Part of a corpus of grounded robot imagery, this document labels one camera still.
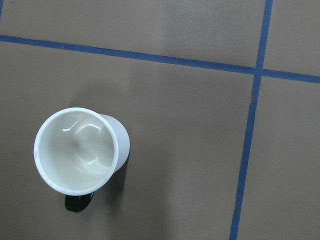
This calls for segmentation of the white smiley mug black handle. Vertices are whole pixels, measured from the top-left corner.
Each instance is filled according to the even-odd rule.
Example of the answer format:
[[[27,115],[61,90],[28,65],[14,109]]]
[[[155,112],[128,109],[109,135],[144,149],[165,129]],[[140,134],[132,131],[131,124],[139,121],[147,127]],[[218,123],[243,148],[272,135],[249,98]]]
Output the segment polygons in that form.
[[[42,179],[63,194],[65,208],[83,211],[95,191],[125,164],[130,138],[124,125],[112,116],[82,107],[51,115],[38,130],[34,162]]]

